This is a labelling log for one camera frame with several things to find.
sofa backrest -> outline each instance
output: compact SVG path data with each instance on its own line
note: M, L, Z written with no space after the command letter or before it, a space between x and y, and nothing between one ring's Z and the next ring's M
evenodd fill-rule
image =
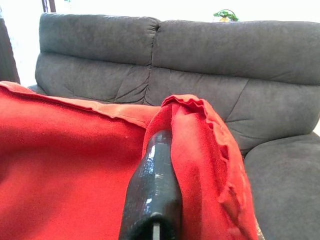
M308 134L319 119L320 23L44 14L40 48L47 94L147 105L195 94L244 154Z

red blanket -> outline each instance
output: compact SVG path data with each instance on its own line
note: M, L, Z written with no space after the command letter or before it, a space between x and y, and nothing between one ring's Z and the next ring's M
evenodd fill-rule
M193 95L161 107L43 96L0 82L0 239L117 240L149 138L172 130L182 240L257 240L243 158Z

black object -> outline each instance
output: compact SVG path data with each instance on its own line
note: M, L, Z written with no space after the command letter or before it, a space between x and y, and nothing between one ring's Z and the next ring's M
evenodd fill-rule
M150 139L127 189L119 240L179 239L182 196L171 162L171 143L167 130Z

potted plant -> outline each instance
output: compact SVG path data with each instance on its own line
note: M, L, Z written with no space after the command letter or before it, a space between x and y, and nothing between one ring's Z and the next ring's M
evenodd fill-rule
M223 9L221 11L218 11L215 14L213 14L213 16L222 17L220 19L220 22L223 22L223 23L228 23L230 21L237 22L239 20L239 18L237 18L236 14L229 9Z

dark gray sofa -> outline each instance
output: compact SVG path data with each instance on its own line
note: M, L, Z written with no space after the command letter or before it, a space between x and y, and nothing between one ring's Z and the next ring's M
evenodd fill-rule
M37 93L160 105L208 100L245 157L267 240L320 235L320 23L44 14Z

